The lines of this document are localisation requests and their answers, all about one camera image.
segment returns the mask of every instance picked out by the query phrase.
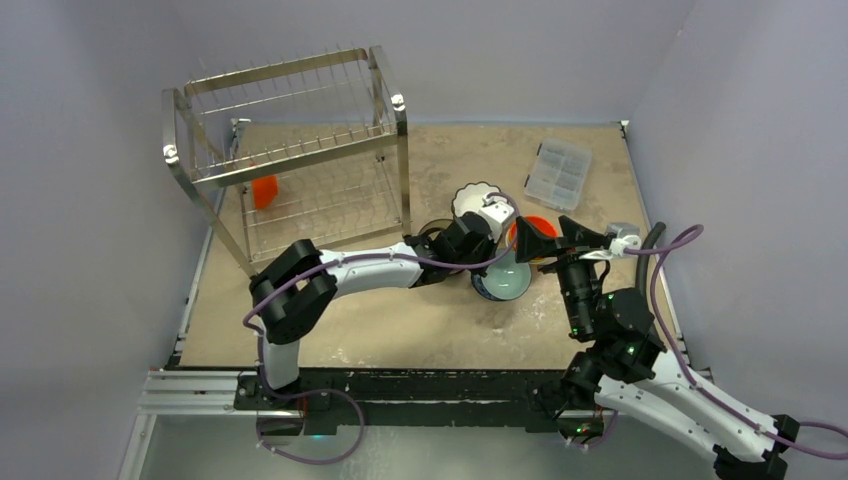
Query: white wall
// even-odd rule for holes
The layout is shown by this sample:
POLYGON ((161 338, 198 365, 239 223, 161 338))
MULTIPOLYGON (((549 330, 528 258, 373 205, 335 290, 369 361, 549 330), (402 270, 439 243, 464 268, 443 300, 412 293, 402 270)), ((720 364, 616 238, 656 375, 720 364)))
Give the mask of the white wall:
MULTIPOLYGON (((848 4, 701 1, 630 124, 697 366, 772 413, 848 425, 848 4)), ((802 441, 835 451, 825 434, 802 441)), ((788 478, 848 478, 790 453, 788 478)))
POLYGON ((213 74, 382 44, 412 121, 510 123, 630 118, 693 3, 175 0, 213 74))
POLYGON ((9 479, 115 478, 205 231, 161 158, 159 92, 191 58, 172 8, 74 3, 0 8, 9 479))

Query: clear plastic container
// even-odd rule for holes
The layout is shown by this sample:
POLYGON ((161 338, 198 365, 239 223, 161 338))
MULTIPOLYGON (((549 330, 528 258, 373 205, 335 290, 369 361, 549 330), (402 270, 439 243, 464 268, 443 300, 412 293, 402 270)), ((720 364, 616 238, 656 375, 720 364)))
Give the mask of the clear plastic container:
POLYGON ((592 152, 555 138, 546 138, 536 164, 524 183, 524 193, 546 207, 570 212, 580 202, 592 152))

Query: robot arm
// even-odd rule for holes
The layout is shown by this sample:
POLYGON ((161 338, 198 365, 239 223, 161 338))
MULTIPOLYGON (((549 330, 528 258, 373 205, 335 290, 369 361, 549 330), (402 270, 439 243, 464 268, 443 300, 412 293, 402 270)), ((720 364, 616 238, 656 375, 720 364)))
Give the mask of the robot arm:
POLYGON ((408 236, 389 247, 358 252, 318 250, 310 240, 294 242, 250 282, 258 305, 295 277, 300 285, 275 296, 260 312, 268 384, 280 389, 299 376, 300 339, 332 300, 375 288, 414 288, 439 283, 451 265, 491 259, 514 208, 486 183, 467 185, 453 202, 454 219, 435 237, 408 236))
POLYGON ((600 234, 563 216, 564 236, 551 239, 523 218, 516 223, 518 260, 556 257, 542 271, 557 274, 571 337, 594 341, 574 357, 563 376, 566 396, 574 406, 597 404, 632 415, 713 460, 723 480, 783 478, 786 463, 779 455, 785 447, 763 433, 794 440, 798 423, 742 404, 688 366, 683 372, 652 327, 654 316, 637 289, 602 293, 603 275, 597 277, 594 263, 626 256, 625 248, 639 248, 635 227, 616 224, 600 234), (717 401, 708 399, 687 377, 717 401), (763 431, 742 422, 718 402, 744 412, 763 431))

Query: dish rack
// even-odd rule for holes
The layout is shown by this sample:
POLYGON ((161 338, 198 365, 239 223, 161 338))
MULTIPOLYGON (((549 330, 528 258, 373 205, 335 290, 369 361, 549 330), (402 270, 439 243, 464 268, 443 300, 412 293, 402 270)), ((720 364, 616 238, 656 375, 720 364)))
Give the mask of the dish rack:
POLYGON ((165 163, 248 276, 298 239, 411 233, 406 105, 383 49, 281 60, 162 92, 165 163), (278 194, 258 209, 252 182, 272 175, 278 194), (240 225, 212 207, 222 189, 240 225))

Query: tan work surface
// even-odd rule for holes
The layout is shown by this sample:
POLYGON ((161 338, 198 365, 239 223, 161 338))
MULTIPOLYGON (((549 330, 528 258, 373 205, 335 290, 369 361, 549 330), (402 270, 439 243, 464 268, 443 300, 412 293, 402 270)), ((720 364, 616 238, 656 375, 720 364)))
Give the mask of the tan work surface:
MULTIPOLYGON (((419 126, 409 134, 412 230, 450 217, 454 193, 486 181, 512 195, 521 213, 557 224, 556 211, 524 195, 524 179, 536 148, 555 137, 592 150, 592 165, 578 208, 570 215, 603 231, 610 222, 647 225, 621 133, 615 127, 419 126)), ((394 155, 394 149, 386 151, 394 155)), ((235 189, 221 217, 240 237, 235 189)), ((353 251, 389 246, 400 233, 336 248, 353 251)), ((636 260, 612 263, 605 291, 632 286, 636 260)), ((661 308, 670 314, 665 292, 661 308)), ((248 279, 214 239, 201 277, 181 365, 248 366, 256 359, 253 333, 241 325, 251 308, 248 279)), ((301 341, 301 366, 432 368, 564 368, 587 345, 568 338, 569 325, 556 275, 533 272, 527 293, 492 302, 462 273, 438 285, 381 289, 334 300, 301 341)))

